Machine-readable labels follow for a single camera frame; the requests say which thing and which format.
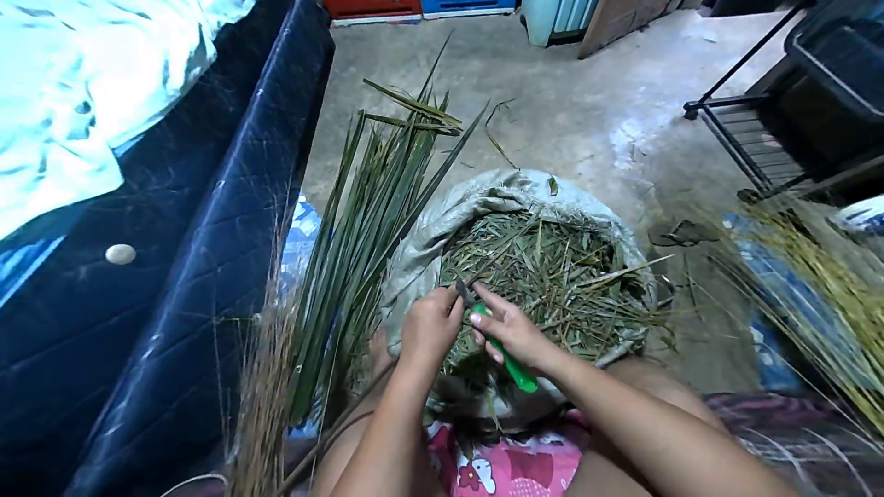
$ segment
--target flip flop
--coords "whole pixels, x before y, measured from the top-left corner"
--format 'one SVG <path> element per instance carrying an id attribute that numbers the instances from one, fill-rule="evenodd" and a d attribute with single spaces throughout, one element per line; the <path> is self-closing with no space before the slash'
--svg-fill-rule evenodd
<path id="1" fill-rule="evenodd" d="M 677 224 L 658 223 L 648 230 L 648 240 L 658 247 L 693 247 L 701 241 L 718 241 L 718 230 L 684 219 Z"/>

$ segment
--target green knife handle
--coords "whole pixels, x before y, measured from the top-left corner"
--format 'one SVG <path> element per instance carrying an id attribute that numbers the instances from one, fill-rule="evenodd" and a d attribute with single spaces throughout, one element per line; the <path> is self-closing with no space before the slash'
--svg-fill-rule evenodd
<path id="1" fill-rule="evenodd" d="M 474 305 L 473 311 L 478 312 L 479 314 L 485 314 L 486 316 L 491 315 L 491 312 L 482 303 Z M 503 344 L 500 343 L 500 340 L 491 335 L 485 335 L 485 338 L 503 355 L 503 365 L 507 367 L 507 371 L 509 371 L 510 376 L 513 377 L 516 386 L 528 394 L 535 393 L 537 391 L 537 378 L 527 372 L 525 367 L 522 366 L 522 363 L 509 355 L 509 353 L 503 348 Z"/>

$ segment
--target finger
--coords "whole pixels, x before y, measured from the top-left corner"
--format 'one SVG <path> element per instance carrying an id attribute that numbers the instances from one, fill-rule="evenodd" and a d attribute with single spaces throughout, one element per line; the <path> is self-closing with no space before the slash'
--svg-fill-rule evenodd
<path id="1" fill-rule="evenodd" d="M 446 291 L 445 287 L 436 287 L 423 296 L 425 299 L 438 299 Z"/>
<path id="2" fill-rule="evenodd" d="M 463 299 L 460 295 L 457 295 L 456 300 L 454 300 L 454 305 L 451 306 L 451 312 L 448 313 L 448 320 L 459 328 L 461 327 L 461 321 L 463 320 Z"/>
<path id="3" fill-rule="evenodd" d="M 485 305 L 488 306 L 488 309 L 491 309 L 494 314 L 503 316 L 507 312 L 513 310 L 514 305 L 511 302 L 508 302 L 507 299 L 495 294 L 485 287 L 485 285 L 477 282 L 473 284 L 473 289 L 476 290 L 476 293 L 480 297 L 482 297 Z"/>
<path id="4" fill-rule="evenodd" d="M 461 298 L 461 295 L 457 293 L 457 288 L 454 287 L 454 283 L 449 285 L 448 288 L 440 288 L 442 289 L 442 293 L 439 294 L 439 298 L 445 299 L 445 305 L 447 307 L 451 307 L 454 304 L 455 300 Z"/>
<path id="5" fill-rule="evenodd" d="M 476 343 L 476 345 L 482 347 L 485 344 L 485 335 L 477 332 L 476 330 L 473 330 L 473 341 Z"/>
<path id="6" fill-rule="evenodd" d="M 497 350 L 497 349 L 492 345 L 492 343 L 489 342 L 489 341 L 486 341 L 486 342 L 485 342 L 485 352 L 487 352 L 488 355 L 491 356 L 492 359 L 494 359 L 494 362 L 495 362 L 495 363 L 503 364 L 503 354 L 501 354 L 500 351 Z"/>
<path id="7" fill-rule="evenodd" d="M 469 315 L 469 322 L 478 331 L 497 338 L 504 338 L 502 335 L 507 334 L 507 326 L 491 316 L 473 312 Z"/>

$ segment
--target concrete floor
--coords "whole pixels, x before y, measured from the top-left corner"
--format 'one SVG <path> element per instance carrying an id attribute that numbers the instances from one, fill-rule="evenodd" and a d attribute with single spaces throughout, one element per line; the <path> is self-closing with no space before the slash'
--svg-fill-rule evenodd
<path id="1" fill-rule="evenodd" d="M 402 113 L 362 78 L 416 92 L 453 30 L 434 79 L 437 90 L 451 90 L 449 113 L 468 123 L 486 102 L 514 99 L 491 124 L 507 155 L 520 167 L 573 181 L 645 242 L 648 226 L 682 215 L 685 205 L 726 210 L 736 190 L 750 186 L 702 121 L 683 119 L 681 108 L 699 98 L 781 15 L 708 19 L 677 11 L 583 61 L 575 58 L 576 45 L 530 46 L 517 16 L 334 29 L 338 48 L 302 192 L 322 211 L 353 113 Z M 788 31 L 782 30 L 718 95 L 741 94 L 773 66 Z M 454 140 L 440 137 L 437 150 L 450 149 Z M 480 128 L 439 192 L 479 172 L 508 167 Z M 684 260 L 703 263 L 697 251 L 675 259 L 681 262 L 668 269 L 677 274 Z M 702 279 L 700 270 L 692 266 L 691 271 L 693 279 Z M 710 334 L 706 330 L 717 320 L 720 329 Z M 758 379 L 749 335 L 730 321 L 707 317 L 678 323 L 679 353 L 660 356 L 702 392 L 753 389 Z M 701 332 L 704 337 L 695 340 Z"/>

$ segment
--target pink shorts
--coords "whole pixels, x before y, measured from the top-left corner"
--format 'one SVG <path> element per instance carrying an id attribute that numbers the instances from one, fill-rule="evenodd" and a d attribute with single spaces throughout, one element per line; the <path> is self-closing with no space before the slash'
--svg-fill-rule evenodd
<path id="1" fill-rule="evenodd" d="M 524 442 L 502 438 L 492 447 L 477 447 L 471 458 L 458 446 L 451 425 L 436 422 L 427 431 L 432 468 L 457 496 L 562 495 L 590 439 L 575 410 L 553 430 Z"/>

